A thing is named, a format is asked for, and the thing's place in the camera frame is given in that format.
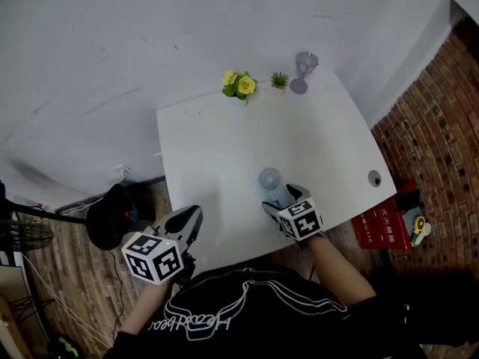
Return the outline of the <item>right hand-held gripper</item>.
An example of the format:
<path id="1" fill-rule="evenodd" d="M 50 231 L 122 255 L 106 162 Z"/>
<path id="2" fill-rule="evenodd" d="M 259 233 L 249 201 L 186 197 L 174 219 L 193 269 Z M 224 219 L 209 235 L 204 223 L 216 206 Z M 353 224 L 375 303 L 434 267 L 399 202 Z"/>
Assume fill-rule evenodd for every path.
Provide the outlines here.
<path id="1" fill-rule="evenodd" d="M 278 216 L 285 235 L 297 242 L 322 233 L 323 219 L 316 211 L 310 191 L 297 184 L 286 184 L 286 189 L 298 203 L 281 210 L 274 203 L 263 201 L 264 212 L 272 218 Z"/>

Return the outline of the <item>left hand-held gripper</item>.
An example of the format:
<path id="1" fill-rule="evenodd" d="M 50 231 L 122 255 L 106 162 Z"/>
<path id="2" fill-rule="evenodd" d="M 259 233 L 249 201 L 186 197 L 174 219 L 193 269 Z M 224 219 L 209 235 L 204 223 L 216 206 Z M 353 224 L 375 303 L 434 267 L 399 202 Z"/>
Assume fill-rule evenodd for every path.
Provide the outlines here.
<path id="1" fill-rule="evenodd" d="M 122 247 L 132 276 L 155 285 L 168 280 L 187 283 L 195 270 L 189 248 L 198 237 L 203 219 L 200 206 L 185 206 L 158 227 L 135 233 Z"/>

